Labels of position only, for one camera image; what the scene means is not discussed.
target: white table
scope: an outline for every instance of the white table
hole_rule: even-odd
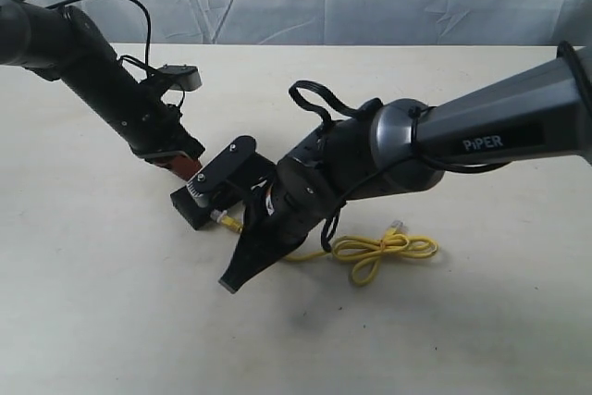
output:
[[[207,147],[204,161],[240,134],[273,160],[285,154],[317,124],[287,95],[297,79],[351,105],[438,105],[552,57],[503,47],[153,51],[154,65],[202,72],[183,123]],[[432,191],[350,204],[339,233],[379,236],[398,218],[442,255],[387,262],[364,289],[330,260],[278,264],[232,296],[217,280],[236,237],[193,231],[169,201],[179,180],[137,160],[60,82],[1,68],[0,85],[0,393],[591,393],[583,160],[450,174]],[[318,231],[303,248],[317,246]]]

